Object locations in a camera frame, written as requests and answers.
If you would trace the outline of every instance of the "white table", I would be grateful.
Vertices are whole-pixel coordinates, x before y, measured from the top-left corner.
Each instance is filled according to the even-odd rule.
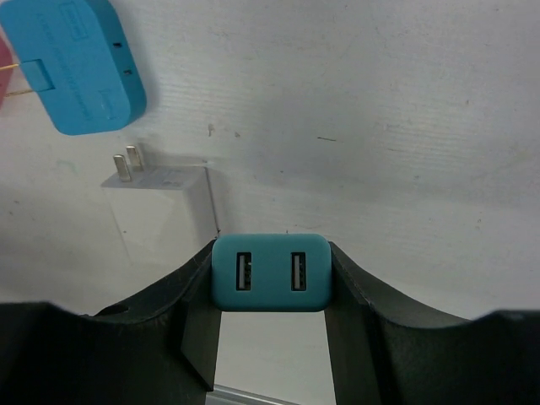
[[[130,263],[100,189],[141,142],[207,161],[226,232],[320,233],[460,316],[540,306],[537,0],[113,3],[148,113],[70,138],[4,104],[3,300],[92,313],[171,270]],[[219,384],[333,401],[322,314],[225,315],[219,350]]]

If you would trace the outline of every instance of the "blue plastic device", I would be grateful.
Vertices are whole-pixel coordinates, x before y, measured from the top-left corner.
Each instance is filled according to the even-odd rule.
[[[59,132],[115,131],[144,113],[143,83],[107,0],[9,0],[0,24]]]
[[[222,311],[322,311],[332,298],[330,245],[320,235],[225,235],[212,249]]]

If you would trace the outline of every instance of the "white charger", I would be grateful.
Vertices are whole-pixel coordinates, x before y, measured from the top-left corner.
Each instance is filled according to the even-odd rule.
[[[101,186],[134,264],[180,266],[218,236],[208,171],[201,166],[144,167],[135,146],[114,156]]]

